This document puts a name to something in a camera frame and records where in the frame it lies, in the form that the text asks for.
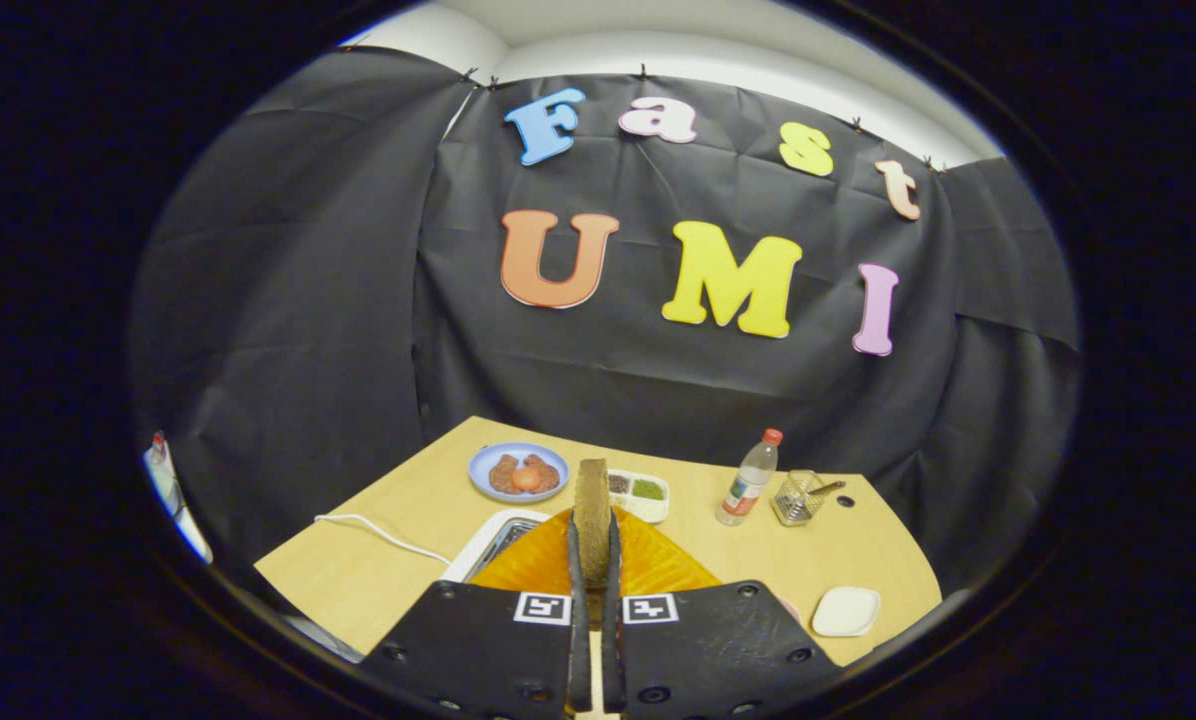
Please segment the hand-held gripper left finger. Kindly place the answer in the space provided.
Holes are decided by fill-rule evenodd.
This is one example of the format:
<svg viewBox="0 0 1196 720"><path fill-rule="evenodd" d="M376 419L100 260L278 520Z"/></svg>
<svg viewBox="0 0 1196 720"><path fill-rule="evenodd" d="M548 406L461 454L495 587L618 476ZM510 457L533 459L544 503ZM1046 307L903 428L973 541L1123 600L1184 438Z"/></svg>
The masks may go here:
<svg viewBox="0 0 1196 720"><path fill-rule="evenodd" d="M529 510L490 515L356 667L443 719L572 719L592 710L579 574L560 593L472 584L476 570L547 520Z"/></svg>

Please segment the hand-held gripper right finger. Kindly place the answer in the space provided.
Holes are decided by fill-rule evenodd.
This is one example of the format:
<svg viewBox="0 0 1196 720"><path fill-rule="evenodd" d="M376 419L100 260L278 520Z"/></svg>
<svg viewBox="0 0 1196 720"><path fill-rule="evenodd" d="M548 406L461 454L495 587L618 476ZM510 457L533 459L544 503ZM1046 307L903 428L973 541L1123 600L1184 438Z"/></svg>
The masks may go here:
<svg viewBox="0 0 1196 720"><path fill-rule="evenodd" d="M610 524L602 708L621 719L767 719L825 692L842 666L758 580L633 593L633 515Z"/></svg>

